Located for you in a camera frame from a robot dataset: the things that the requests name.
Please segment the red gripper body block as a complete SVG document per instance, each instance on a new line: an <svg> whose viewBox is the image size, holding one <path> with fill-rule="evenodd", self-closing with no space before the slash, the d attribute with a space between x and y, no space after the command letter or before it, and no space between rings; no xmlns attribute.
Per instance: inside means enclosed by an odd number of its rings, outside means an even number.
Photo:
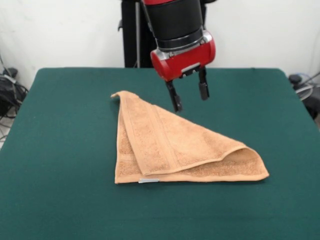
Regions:
<svg viewBox="0 0 320 240"><path fill-rule="evenodd" d="M159 49L150 53L154 69L166 82L180 78L197 67L206 66L214 60L215 55L216 45L212 38L204 44L174 56L169 56L168 52Z"/></svg>

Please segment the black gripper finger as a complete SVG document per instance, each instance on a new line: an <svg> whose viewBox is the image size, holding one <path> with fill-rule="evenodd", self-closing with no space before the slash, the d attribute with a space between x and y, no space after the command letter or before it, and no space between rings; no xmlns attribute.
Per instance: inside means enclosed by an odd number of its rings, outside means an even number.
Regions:
<svg viewBox="0 0 320 240"><path fill-rule="evenodd" d="M203 101L206 101L210 97L210 94L207 82L207 71L205 67L199 69L198 76L200 96Z"/></svg>
<svg viewBox="0 0 320 240"><path fill-rule="evenodd" d="M181 112L183 110L181 99L180 99L180 96L176 92L176 89L173 85L173 81L168 81L165 83L165 85L168 89L174 111Z"/></svg>

